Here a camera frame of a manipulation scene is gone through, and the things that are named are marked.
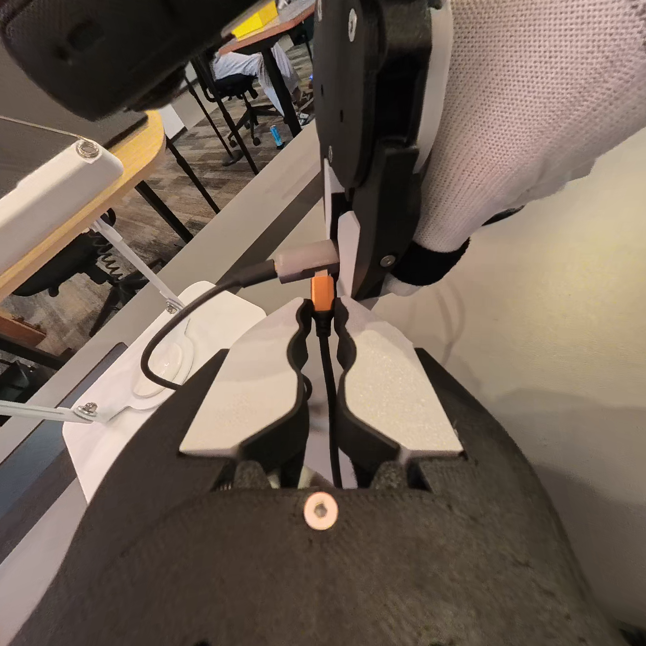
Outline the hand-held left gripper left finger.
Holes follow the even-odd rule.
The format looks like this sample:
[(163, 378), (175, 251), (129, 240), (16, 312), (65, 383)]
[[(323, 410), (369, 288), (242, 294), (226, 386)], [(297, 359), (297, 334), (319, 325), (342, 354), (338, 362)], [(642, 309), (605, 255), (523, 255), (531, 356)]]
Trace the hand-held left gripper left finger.
[(256, 461), (266, 471), (302, 460), (310, 422), (302, 369), (311, 301), (297, 297), (245, 332), (180, 388), (180, 453)]

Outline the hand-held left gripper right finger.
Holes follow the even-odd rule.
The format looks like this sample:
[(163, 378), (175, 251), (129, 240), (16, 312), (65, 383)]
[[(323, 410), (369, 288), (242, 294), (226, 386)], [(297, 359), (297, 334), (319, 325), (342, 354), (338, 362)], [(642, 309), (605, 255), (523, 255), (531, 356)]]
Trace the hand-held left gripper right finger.
[(412, 342), (349, 296), (335, 303), (337, 442), (361, 475), (454, 458), (463, 445)]

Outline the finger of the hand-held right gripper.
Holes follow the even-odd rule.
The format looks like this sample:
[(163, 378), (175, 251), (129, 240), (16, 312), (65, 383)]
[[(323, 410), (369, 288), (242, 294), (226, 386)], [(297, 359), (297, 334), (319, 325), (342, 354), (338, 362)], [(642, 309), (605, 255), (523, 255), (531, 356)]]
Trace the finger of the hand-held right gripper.
[(344, 213), (342, 204), (345, 198), (343, 187), (334, 170), (324, 158), (324, 217), (327, 238), (335, 242), (339, 255), (337, 294), (351, 296), (358, 302), (368, 298), (359, 296), (359, 279), (355, 278), (359, 256), (361, 227), (354, 211)]

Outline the small dark grey usb hub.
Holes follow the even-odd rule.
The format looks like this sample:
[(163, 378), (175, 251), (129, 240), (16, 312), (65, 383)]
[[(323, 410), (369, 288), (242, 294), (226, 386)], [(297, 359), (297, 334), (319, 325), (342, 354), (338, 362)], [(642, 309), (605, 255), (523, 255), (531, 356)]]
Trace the small dark grey usb hub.
[(220, 285), (208, 289), (187, 306), (183, 307), (150, 339), (145, 346), (140, 359), (142, 375), (151, 383), (162, 388), (177, 390), (180, 386), (165, 379), (151, 370), (149, 366), (152, 353), (157, 346), (184, 320), (188, 319), (202, 305), (214, 297), (234, 288), (246, 288), (278, 279), (282, 284), (311, 279), (318, 271), (330, 272), (338, 269), (340, 259), (338, 249), (332, 240), (322, 240), (305, 246), (297, 247), (278, 254), (261, 263), (248, 265), (238, 270), (230, 279)]

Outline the person's right hand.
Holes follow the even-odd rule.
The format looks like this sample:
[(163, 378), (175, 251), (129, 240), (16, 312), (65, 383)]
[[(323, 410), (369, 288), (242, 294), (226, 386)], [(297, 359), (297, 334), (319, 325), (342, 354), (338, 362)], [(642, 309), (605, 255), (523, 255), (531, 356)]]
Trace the person's right hand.
[(383, 293), (440, 281), (492, 217), (586, 176), (645, 127), (644, 1), (451, 1), (414, 241)]

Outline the background office desk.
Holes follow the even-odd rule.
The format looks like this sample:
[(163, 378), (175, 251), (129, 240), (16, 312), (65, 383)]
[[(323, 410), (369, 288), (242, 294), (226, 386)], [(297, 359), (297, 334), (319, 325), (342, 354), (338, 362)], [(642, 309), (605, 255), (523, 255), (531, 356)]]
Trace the background office desk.
[(269, 74), (272, 86), (277, 93), (277, 99), (283, 110), (284, 121), (289, 127), (293, 138), (297, 137), (301, 132), (301, 125), (271, 48), (284, 34), (312, 16), (315, 11), (315, 4), (316, 1), (293, 1), (263, 28), (242, 39), (231, 39), (219, 49), (221, 54), (231, 52), (243, 54), (260, 52), (262, 54), (265, 69)]

